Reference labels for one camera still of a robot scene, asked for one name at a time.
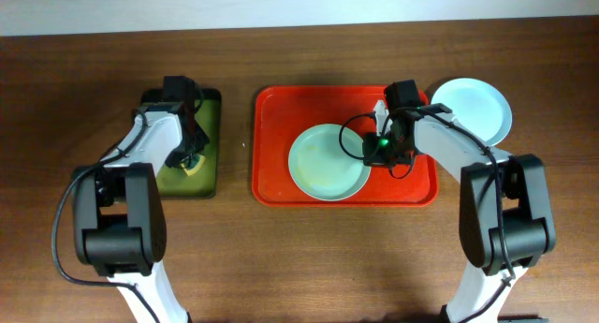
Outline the green and yellow sponge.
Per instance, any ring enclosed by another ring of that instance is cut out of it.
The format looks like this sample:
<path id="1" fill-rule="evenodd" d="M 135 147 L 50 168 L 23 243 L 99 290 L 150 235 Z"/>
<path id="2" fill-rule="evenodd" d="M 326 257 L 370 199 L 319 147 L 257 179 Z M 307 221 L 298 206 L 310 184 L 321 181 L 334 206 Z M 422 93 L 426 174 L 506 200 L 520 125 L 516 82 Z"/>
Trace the green and yellow sponge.
<path id="1" fill-rule="evenodd" d="M 187 176 L 196 174 L 206 161 L 206 157 L 203 154 L 193 154 L 186 157 L 180 166 Z"/>

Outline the light blue plate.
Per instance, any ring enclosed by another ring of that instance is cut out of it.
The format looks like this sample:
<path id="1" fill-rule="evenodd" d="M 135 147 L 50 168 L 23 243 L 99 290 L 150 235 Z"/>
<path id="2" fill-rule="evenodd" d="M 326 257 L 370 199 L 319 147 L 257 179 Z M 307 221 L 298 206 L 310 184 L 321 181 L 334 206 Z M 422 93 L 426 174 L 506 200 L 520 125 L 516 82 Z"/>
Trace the light blue plate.
<path id="1" fill-rule="evenodd" d="M 512 126 L 512 110 L 504 95 L 481 80 L 447 81 L 435 91 L 431 103 L 450 108 L 465 128 L 491 146 L 504 140 Z"/>

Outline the light green plate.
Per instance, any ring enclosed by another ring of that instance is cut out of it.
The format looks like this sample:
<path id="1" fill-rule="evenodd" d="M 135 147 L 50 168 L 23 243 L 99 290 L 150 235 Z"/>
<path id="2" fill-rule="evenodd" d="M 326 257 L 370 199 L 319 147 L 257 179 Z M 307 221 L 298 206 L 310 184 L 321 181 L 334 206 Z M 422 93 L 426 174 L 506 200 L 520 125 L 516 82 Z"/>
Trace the light green plate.
<path id="1" fill-rule="evenodd" d="M 343 151 L 336 124 L 315 125 L 302 132 L 289 150 L 287 166 L 294 184 L 321 201 L 353 197 L 368 182 L 371 168 Z"/>

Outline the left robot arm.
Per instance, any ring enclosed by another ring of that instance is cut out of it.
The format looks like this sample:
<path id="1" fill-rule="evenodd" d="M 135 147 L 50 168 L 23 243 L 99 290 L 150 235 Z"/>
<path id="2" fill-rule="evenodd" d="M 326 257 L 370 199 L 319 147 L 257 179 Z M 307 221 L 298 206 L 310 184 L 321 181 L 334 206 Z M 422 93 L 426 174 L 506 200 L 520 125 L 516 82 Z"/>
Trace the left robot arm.
<path id="1" fill-rule="evenodd" d="M 100 160 L 73 173 L 74 243 L 93 267 L 95 286 L 116 287 L 138 322 L 188 322 L 164 266 L 167 224 L 156 177 L 161 168 L 186 176 L 204 164 L 210 139 L 196 114 L 204 95 L 185 76 L 166 76 L 146 91 L 133 126 Z"/>

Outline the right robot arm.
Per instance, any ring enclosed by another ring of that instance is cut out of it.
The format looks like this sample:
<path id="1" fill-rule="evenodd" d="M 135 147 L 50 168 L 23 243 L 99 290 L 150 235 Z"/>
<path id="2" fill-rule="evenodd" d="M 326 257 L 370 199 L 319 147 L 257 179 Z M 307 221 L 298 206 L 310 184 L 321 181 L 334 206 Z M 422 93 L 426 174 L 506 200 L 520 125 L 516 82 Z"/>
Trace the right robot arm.
<path id="1" fill-rule="evenodd" d="M 377 131 L 366 164 L 414 165 L 423 154 L 460 185 L 459 237 L 467 264 L 444 322 L 496 322 L 516 282 L 556 244 L 543 162 L 498 148 L 512 114 L 504 96 L 474 79 L 442 84 L 430 103 L 412 80 L 397 81 L 376 104 Z"/>

